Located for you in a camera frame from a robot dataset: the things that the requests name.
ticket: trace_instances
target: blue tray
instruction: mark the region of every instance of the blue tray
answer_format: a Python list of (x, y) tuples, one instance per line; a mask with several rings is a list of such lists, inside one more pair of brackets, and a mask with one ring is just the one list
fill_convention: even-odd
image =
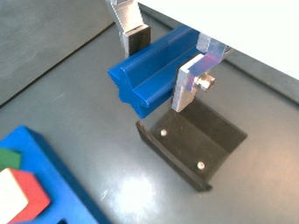
[(24, 126), (0, 141), (0, 147), (23, 154), (21, 170), (32, 172), (51, 204), (27, 224), (110, 223), (43, 137)]

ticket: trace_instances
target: red block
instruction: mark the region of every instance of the red block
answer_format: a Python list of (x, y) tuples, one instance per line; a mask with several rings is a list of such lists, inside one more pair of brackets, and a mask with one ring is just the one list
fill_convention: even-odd
[(51, 204), (51, 199), (32, 173), (13, 169), (9, 170), (29, 201), (24, 210), (13, 217), (9, 223), (15, 223), (17, 221), (31, 221)]

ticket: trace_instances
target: gray table surface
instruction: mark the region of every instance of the gray table surface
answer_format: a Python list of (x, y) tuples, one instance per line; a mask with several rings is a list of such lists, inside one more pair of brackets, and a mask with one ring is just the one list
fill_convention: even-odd
[[(168, 32), (147, 23), (155, 39)], [(0, 137), (20, 124), (44, 135), (114, 223), (299, 223), (298, 105), (226, 62), (215, 68), (216, 87), (198, 97), (248, 137), (198, 193), (142, 142), (118, 99), (107, 69), (123, 55), (111, 27), (1, 108)]]

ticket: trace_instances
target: black metal bracket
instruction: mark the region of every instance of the black metal bracket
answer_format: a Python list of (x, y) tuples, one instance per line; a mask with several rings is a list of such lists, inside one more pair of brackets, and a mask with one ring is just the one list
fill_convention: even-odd
[(148, 130), (136, 123), (140, 137), (198, 191), (208, 191), (208, 180), (247, 134), (203, 102), (194, 100), (176, 113), (172, 109)]

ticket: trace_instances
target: metal bracket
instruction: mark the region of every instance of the metal bracket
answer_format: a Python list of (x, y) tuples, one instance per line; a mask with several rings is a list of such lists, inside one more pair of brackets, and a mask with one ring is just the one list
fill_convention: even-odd
[(136, 0), (107, 0), (107, 7), (128, 57), (151, 43), (151, 28), (144, 24)]
[(178, 73), (172, 97), (172, 109), (176, 112), (192, 102), (199, 88), (206, 92), (211, 89), (215, 78), (210, 71), (234, 50), (203, 33), (199, 35), (196, 48), (200, 54), (180, 67)]
[(208, 191), (214, 173), (247, 134), (196, 99), (182, 113), (171, 109), (152, 127), (140, 122), (136, 127), (146, 143), (192, 187)]

